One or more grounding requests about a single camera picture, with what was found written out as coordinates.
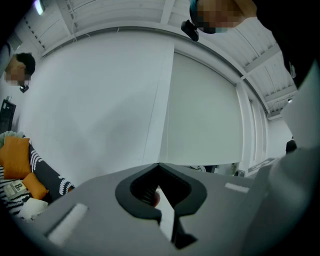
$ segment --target orange cushion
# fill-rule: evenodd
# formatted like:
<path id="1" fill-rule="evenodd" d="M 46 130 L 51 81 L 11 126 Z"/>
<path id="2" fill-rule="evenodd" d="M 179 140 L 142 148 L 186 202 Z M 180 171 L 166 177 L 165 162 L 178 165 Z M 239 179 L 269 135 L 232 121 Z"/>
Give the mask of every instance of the orange cushion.
<path id="1" fill-rule="evenodd" d="M 0 166 L 4 166 L 5 164 L 5 152 L 6 148 L 4 146 L 0 148 Z"/>
<path id="2" fill-rule="evenodd" d="M 6 137 L 0 149 L 0 161 L 3 161 L 5 180 L 27 177 L 31 173 L 29 138 Z"/>
<path id="3" fill-rule="evenodd" d="M 42 200 L 49 192 L 33 172 L 29 173 L 29 175 L 23 179 L 22 183 L 30 191 L 34 199 Z"/>

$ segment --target white strip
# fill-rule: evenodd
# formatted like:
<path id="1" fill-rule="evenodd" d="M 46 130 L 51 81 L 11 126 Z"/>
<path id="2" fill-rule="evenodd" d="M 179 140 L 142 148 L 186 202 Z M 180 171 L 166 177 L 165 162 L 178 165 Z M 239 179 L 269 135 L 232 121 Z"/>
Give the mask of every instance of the white strip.
<path id="1" fill-rule="evenodd" d="M 64 188 L 66 183 L 67 181 L 65 179 L 62 179 L 62 181 L 60 182 L 59 194 L 62 196 L 64 195 Z"/>
<path id="2" fill-rule="evenodd" d="M 170 205 L 161 188 L 157 188 L 156 191 L 160 195 L 160 202 L 155 208 L 160 210 L 162 214 L 159 228 L 168 241 L 171 241 L 172 232 L 174 230 L 175 210 Z"/>
<path id="3" fill-rule="evenodd" d="M 86 205 L 77 203 L 70 213 L 48 235 L 48 239 L 57 246 L 63 246 L 87 211 L 88 207 Z"/>
<path id="4" fill-rule="evenodd" d="M 39 159 L 41 159 L 40 155 L 37 155 L 37 156 L 33 159 L 32 168 L 31 168 L 32 171 L 35 171 L 35 170 L 36 170 L 36 164 L 37 164 L 37 161 L 38 161 Z"/>
<path id="5" fill-rule="evenodd" d="M 231 183 L 226 183 L 225 187 L 227 189 L 235 190 L 235 191 L 242 192 L 242 193 L 248 193 L 248 191 L 249 191 L 249 187 L 239 186 L 239 185 L 235 185 L 235 184 L 231 184 Z"/>
<path id="6" fill-rule="evenodd" d="M 42 161 L 42 158 L 40 157 L 40 159 L 38 159 L 38 161 L 34 162 L 34 171 L 37 168 L 37 163 L 40 163 Z"/>
<path id="7" fill-rule="evenodd" d="M 35 153 L 35 154 L 33 154 L 32 156 L 33 156 L 33 157 L 31 157 L 31 163 L 30 163 L 30 165 L 31 165 L 31 170 L 33 170 L 33 166 L 34 166 L 35 159 L 36 159 L 37 157 L 39 157 L 39 155 L 38 155 L 37 153 Z"/>
<path id="8" fill-rule="evenodd" d="M 68 189 L 72 186 L 71 183 L 69 183 L 68 185 L 66 185 L 66 188 L 65 188 L 65 193 L 68 193 Z"/>
<path id="9" fill-rule="evenodd" d="M 37 155 L 37 152 L 31 153 L 30 165 L 32 164 L 32 161 L 33 161 L 35 155 Z"/>

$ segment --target white wall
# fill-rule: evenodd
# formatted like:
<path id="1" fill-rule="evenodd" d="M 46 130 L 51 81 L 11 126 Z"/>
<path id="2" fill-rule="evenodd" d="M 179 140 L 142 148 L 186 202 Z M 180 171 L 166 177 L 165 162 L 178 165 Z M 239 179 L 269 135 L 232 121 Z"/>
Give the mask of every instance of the white wall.
<path id="1" fill-rule="evenodd" d="M 100 34 L 67 45 L 46 57 L 32 78 L 19 129 L 75 185 L 154 163 L 173 53 L 172 42 L 143 32 Z"/>
<path id="2" fill-rule="evenodd" d="M 292 133 L 285 121 L 280 118 L 268 122 L 269 126 L 269 158 L 280 158 L 286 155 L 287 142 L 291 140 Z"/>
<path id="3" fill-rule="evenodd" d="M 220 165 L 242 159 L 236 88 L 208 67 L 175 53 L 160 162 Z"/>

